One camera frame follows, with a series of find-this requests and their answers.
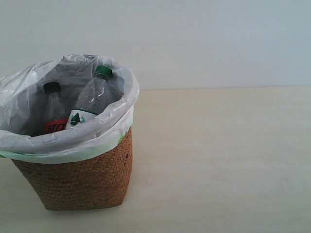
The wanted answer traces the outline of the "white plastic bin liner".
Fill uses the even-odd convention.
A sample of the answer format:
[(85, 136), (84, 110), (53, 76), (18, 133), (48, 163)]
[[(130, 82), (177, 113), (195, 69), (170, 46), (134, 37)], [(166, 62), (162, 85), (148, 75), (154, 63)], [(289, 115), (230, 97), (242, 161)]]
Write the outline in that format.
[[(47, 104), (43, 85), (58, 82), (66, 107), (71, 108), (96, 66), (112, 69), (112, 86), (123, 94), (101, 114), (72, 128), (44, 134)], [(131, 69), (110, 57), (64, 55), (34, 64), (0, 80), (0, 155), (31, 163), (61, 164), (94, 158), (115, 148), (133, 123), (139, 84)]]

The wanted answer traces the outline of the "clear bottle green cap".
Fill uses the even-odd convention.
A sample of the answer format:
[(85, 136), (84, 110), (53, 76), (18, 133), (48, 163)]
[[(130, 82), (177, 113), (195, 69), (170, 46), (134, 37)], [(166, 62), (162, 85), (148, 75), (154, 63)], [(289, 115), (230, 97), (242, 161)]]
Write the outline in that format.
[(112, 69), (106, 66), (96, 67), (93, 78), (80, 92), (71, 110), (67, 129), (92, 120), (112, 103), (112, 87), (109, 83), (112, 78)]

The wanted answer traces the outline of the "woven brown wicker basket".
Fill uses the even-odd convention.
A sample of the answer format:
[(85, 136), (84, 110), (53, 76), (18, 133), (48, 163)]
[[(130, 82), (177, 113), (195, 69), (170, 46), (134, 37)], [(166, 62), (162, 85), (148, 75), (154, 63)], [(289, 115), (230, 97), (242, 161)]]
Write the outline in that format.
[(132, 131), (112, 150), (65, 164), (13, 160), (47, 210), (91, 210), (119, 206), (132, 172)]

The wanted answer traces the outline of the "clear bottle red label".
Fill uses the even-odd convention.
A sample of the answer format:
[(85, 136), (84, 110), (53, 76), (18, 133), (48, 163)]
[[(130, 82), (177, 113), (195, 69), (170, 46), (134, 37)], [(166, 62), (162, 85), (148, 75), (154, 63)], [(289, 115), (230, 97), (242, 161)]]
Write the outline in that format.
[(47, 97), (43, 132), (49, 134), (62, 131), (66, 128), (69, 114), (62, 100), (61, 86), (58, 82), (49, 82), (43, 88)]

